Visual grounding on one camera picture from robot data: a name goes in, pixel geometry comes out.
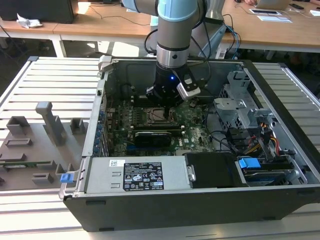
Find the desk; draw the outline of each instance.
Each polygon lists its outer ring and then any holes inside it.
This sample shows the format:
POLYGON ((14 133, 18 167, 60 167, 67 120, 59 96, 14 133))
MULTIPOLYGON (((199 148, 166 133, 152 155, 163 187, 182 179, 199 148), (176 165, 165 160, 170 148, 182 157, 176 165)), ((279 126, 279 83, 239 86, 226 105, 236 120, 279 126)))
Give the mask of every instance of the desk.
MULTIPOLYGON (((310 15, 310 9, 316 9, 317 5, 309 2, 299 2, 305 8, 304 13, 310 15)), ((248 14, 252 6, 245 3, 237 4, 233 0, 226 0, 223 14, 231 14, 234 29, 241 35, 242 49, 259 49, 274 51, 311 52, 320 53, 320 17, 305 17, 297 12, 291 12, 288 8, 292 23, 261 21, 256 15, 248 14)), ((25 29, 13 21, 4 21, 6 31, 14 38, 49 39, 57 57, 66 57, 63 40, 72 41, 110 41, 124 43, 142 43, 150 32, 150 16, 143 13, 126 12, 124 7, 99 6, 88 2, 79 2, 79 8, 83 14, 79 14, 73 24, 43 23, 43 27, 25 29), (122 16, 136 23, 129 22, 122 16)), ((231 24, 230 18, 225 17, 227 24, 231 24)), ((0 37, 7 35, 0 30, 0 37)), ((227 33, 220 47, 227 49, 233 38, 227 33)))
MULTIPOLYGON (((309 2, 298 4, 304 7, 303 13, 306 16, 312 16, 310 10, 317 8, 317 5, 309 2)), ((292 23, 261 21, 256 14, 248 14, 251 13, 249 9, 254 7, 243 1, 236 4, 233 0, 226 0, 223 8, 223 14, 232 15, 233 27, 241 35, 240 48, 320 53, 320 17, 303 16, 289 11, 293 9, 289 6, 282 14, 283 17, 291 18, 292 23)), ((231 26, 229 16, 225 16, 225 22, 231 26)), ((225 47, 232 41, 233 37, 228 33, 221 45, 225 47)))
MULTIPOLYGON (((13 38, 51 40, 56 56, 66 57, 63 40, 71 41, 109 41, 123 43, 142 43, 150 32, 150 19, 147 14, 127 12, 127 9, 116 6, 101 6, 89 2, 79 2, 80 13, 73 24, 42 22, 43 27, 26 29, 15 21, 2 21, 1 25, 13 38)), ((0 37, 7 37, 0 29, 0 37)))

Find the blue drive latch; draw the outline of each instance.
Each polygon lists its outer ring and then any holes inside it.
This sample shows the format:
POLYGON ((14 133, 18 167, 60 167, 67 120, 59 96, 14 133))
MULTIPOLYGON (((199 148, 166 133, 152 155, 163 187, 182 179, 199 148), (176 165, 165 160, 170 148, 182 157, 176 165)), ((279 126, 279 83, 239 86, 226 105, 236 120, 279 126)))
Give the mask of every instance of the blue drive latch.
POLYGON ((74 182, 74 173, 64 173, 61 175, 60 182, 62 184, 72 184, 74 182))
POLYGON ((239 162, 239 165, 242 169, 259 169, 259 168, 261 168, 259 160, 254 157, 242 158, 238 162, 239 162))

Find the table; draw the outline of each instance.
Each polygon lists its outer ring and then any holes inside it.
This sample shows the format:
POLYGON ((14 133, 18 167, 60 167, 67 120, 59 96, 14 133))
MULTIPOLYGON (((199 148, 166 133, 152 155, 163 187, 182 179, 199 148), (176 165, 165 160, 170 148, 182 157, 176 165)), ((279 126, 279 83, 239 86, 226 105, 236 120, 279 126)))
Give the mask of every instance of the table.
MULTIPOLYGON (((299 2, 305 8, 305 15, 309 16, 310 9, 315 10, 317 5, 309 2, 299 2)), ((273 51, 311 52, 320 53, 320 17, 305 17, 287 8, 293 23, 261 21, 256 15, 248 14, 253 8, 245 3, 236 4, 233 0, 226 0, 223 14, 231 14, 234 29, 241 35, 242 49, 259 49, 273 51)), ((143 13, 127 12, 124 7, 90 5, 88 2, 79 2, 79 14, 73 24, 46 23, 44 27, 25 29, 13 21, 3 21, 4 28, 15 38, 49 39, 57 57, 66 57, 63 40, 72 41, 110 41, 124 43, 143 43, 151 28, 150 16, 143 13)), ((230 18, 225 16, 227 24, 230 18)), ((7 35, 0 30, 0 37, 7 35)), ((225 34, 220 48, 227 49, 233 37, 225 34)))
MULTIPOLYGON (((147 14, 127 12, 120 5, 90 5, 89 2, 79 2, 78 5, 79 14, 73 24, 42 22, 43 27, 30 29, 21 27, 15 21, 2 21, 0 24, 13 38, 51 40, 59 58, 67 56, 63 40, 142 43, 150 32, 151 16, 147 14), (121 16, 142 26, 121 17, 106 16, 121 16)), ((2 29, 0 37, 7 37, 2 29)))
MULTIPOLYGON (((274 50, 288 52, 320 53, 320 17, 314 17, 310 10, 316 10, 318 5, 309 2, 299 2, 304 7, 303 16, 290 11, 288 7, 281 12, 283 17, 291 19, 292 23, 261 21, 256 14, 251 14, 249 9, 254 9, 233 0, 226 0, 223 14, 230 14, 233 18, 234 30, 241 35, 242 49, 274 50)), ((226 24, 231 26, 229 16, 225 16, 226 24)), ((224 36, 224 47, 233 41, 231 33, 224 36)))
MULTIPOLYGON (((6 123, 11 116, 43 123, 35 111, 37 101, 52 101, 53 114, 58 114, 62 122, 73 117, 88 121, 99 80, 97 66, 97 58, 40 57, 27 61, 0 97, 0 140, 8 134, 6 123)), ((276 63, 255 66, 291 114, 297 114, 299 107, 308 109, 304 115, 295 115, 305 133, 310 137, 320 135, 319 102, 310 98, 308 90, 301 91, 303 84, 276 63)), ((5 223, 0 224, 1 240, 315 240, 320 237, 320 204, 305 205, 278 221, 89 233, 59 199, 58 189, 0 191, 0 222, 5 223)))

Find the power supply label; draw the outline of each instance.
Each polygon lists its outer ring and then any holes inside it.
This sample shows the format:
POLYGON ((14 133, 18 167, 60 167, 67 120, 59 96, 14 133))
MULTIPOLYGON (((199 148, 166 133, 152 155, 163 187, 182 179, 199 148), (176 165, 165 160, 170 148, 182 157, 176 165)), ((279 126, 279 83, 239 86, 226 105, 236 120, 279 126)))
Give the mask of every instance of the power supply label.
POLYGON ((161 162, 125 163, 123 167, 123 190, 164 190, 161 162))

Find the laptop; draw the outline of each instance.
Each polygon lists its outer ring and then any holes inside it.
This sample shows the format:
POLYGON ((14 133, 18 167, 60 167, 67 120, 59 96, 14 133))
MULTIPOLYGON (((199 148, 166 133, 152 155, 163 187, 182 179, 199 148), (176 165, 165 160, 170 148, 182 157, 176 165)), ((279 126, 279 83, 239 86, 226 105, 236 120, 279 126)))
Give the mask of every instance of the laptop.
POLYGON ((257 9, 285 10, 292 0, 257 0, 257 9))

